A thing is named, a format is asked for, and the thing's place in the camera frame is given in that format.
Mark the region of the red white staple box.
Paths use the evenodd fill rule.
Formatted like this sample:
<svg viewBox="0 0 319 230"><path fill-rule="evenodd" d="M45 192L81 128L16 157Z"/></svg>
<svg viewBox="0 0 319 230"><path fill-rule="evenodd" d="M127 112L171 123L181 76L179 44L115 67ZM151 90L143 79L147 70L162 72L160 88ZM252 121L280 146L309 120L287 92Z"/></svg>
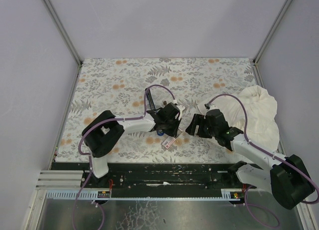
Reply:
<svg viewBox="0 0 319 230"><path fill-rule="evenodd" d="M166 149L169 149L175 141L176 141L176 138L169 136L162 142L162 145Z"/></svg>

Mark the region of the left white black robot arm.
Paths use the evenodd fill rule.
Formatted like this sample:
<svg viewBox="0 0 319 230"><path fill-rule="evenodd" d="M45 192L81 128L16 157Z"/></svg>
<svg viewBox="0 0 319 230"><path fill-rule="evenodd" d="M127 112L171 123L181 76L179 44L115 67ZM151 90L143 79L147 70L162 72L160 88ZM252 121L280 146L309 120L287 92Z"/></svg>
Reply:
<svg viewBox="0 0 319 230"><path fill-rule="evenodd" d="M82 144L90 152L90 170L96 178L105 176L108 171L107 154L114 148L124 134L136 132L162 131L176 137L185 107L173 101L163 108L148 110L143 116L117 117L110 110L102 112L90 125L82 131L79 153Z"/></svg>

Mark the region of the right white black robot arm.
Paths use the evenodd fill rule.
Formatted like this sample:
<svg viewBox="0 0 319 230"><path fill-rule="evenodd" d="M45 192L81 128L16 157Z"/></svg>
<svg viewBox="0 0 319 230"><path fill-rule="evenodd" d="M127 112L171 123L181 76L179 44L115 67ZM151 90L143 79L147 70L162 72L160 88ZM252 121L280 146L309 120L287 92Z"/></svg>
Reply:
<svg viewBox="0 0 319 230"><path fill-rule="evenodd" d="M252 165L239 162L233 166L239 181L272 194L288 210L318 189L301 158L296 155L287 157L246 140L244 132L230 127L218 109L209 110L206 115L194 114L186 133L214 138L220 146L253 162Z"/></svg>

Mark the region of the blue stapler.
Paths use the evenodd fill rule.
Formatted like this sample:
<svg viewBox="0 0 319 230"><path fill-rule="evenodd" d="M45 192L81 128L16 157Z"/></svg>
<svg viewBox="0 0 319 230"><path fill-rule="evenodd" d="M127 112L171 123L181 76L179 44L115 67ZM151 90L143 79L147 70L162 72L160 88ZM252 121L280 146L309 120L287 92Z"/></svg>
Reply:
<svg viewBox="0 0 319 230"><path fill-rule="evenodd" d="M154 103L152 95L151 95L151 91L149 89L145 89L145 91L146 91L146 98L147 98L148 104L150 106L150 109L152 111L154 111L155 113L157 113L159 111L159 108L156 109L155 103ZM162 130L157 130L157 135L163 136L164 132Z"/></svg>

